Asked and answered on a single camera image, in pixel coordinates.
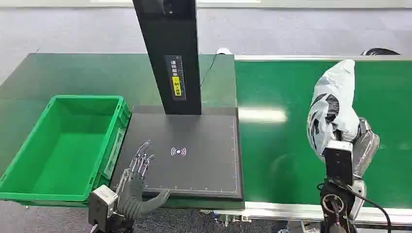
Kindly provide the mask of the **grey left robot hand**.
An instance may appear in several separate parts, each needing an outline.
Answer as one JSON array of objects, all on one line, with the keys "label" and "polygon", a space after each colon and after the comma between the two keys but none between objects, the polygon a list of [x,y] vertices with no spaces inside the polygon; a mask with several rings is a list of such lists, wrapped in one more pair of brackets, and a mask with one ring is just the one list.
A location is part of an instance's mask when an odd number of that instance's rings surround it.
[{"label": "grey left robot hand", "polygon": [[149,200],[143,200],[145,173],[154,154],[149,155],[148,149],[152,145],[149,139],[145,141],[132,157],[129,166],[124,169],[119,185],[116,213],[126,218],[137,220],[146,217],[152,211],[163,206],[170,197],[170,189],[162,189],[159,194]]}]

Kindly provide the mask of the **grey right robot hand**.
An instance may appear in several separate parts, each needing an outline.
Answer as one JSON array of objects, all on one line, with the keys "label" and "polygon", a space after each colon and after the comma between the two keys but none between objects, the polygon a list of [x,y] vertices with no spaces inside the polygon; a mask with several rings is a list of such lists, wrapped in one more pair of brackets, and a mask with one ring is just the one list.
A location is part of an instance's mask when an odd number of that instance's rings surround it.
[{"label": "grey right robot hand", "polygon": [[362,179],[379,148],[380,137],[372,131],[368,121],[359,118],[358,135],[353,143],[353,176]]}]

